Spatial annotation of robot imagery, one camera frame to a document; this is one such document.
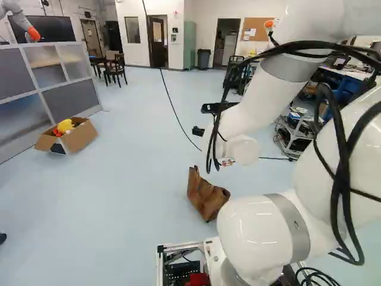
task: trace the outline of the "bulletin board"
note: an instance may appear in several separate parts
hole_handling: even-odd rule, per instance
[[[245,18],[241,32],[241,41],[268,41],[264,23],[274,18]]]

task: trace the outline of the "cardboard box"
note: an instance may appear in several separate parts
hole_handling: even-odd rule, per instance
[[[41,134],[35,149],[60,154],[75,153],[86,147],[88,143],[98,136],[90,119],[72,117],[71,120],[74,125],[76,123],[80,123],[80,125],[71,130],[69,134],[64,134],[61,137],[56,137],[53,134],[53,129],[57,128],[57,126],[50,128]]]

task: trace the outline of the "shoe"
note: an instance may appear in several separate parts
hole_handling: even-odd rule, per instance
[[[0,233],[0,245],[7,240],[7,235]]]

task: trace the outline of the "red object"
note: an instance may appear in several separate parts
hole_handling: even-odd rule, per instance
[[[30,38],[33,40],[33,41],[39,41],[41,40],[41,36],[40,36],[40,33],[33,27],[33,26],[30,26],[29,29],[28,29],[28,33],[30,35]]]
[[[205,273],[192,273],[190,277],[190,286],[210,286],[208,275]]]

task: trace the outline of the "door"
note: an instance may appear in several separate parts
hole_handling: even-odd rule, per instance
[[[148,40],[152,53],[151,67],[165,67],[164,20],[149,17],[149,29]]]
[[[109,50],[123,52],[118,21],[106,21]]]
[[[99,43],[98,31],[94,20],[81,19],[83,35],[89,55],[102,56],[101,44]]]

